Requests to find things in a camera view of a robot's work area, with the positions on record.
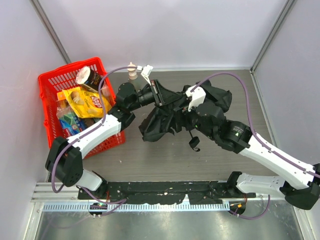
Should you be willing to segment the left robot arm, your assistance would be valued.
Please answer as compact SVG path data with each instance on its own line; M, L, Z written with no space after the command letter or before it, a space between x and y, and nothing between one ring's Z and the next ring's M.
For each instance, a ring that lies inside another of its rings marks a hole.
M78 185L90 191L101 189L103 179L85 170L83 159L108 138L126 129L135 119L134 110L154 104L151 113L142 121L139 130L145 142L156 142L165 134L179 132L180 115L188 107L184 92L164 88L157 80L136 91L130 82L119 86L115 105L103 117L84 131L68 138L57 137L50 148L45 167L51 173L51 187L55 193L55 181L63 187Z

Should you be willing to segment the black folding umbrella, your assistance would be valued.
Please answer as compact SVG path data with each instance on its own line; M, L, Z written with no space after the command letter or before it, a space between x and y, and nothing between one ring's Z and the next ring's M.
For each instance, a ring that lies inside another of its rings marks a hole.
M155 106L139 126L143 141L156 142L167 133L174 135L185 128L188 132L196 129L216 144L222 144L220 130L227 123L224 113L231 106L232 93L209 84L201 87L205 92L204 102L191 111L185 95L170 104Z

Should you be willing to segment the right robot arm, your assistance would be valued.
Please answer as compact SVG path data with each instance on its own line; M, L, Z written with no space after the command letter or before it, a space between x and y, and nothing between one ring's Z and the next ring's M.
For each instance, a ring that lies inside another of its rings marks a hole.
M196 129L224 150L250 158L275 173L274 176L233 172L228 184L236 192L284 198L289 204L311 210L320 197L320 166L285 153L246 124L227 120L211 102L197 107L176 107L178 122Z

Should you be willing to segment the red plastic basket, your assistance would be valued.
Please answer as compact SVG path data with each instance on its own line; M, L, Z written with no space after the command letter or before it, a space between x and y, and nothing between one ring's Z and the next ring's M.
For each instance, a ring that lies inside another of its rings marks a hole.
M63 65L55 70L42 73L38 77L39 96L43 106L44 127L47 134L49 148L51 148L56 137L68 137L68 135L63 131L56 116L58 107L57 93L64 89L77 87L76 74L84 66L90 67L101 76L107 74L102 60L99 57L93 57ZM105 80L105 84L108 86L110 92L110 96L108 97L109 103L113 106L116 103L116 95L108 78ZM125 141L125 132L121 131L97 145L85 156L85 158L92 157L107 151L108 149L124 144Z

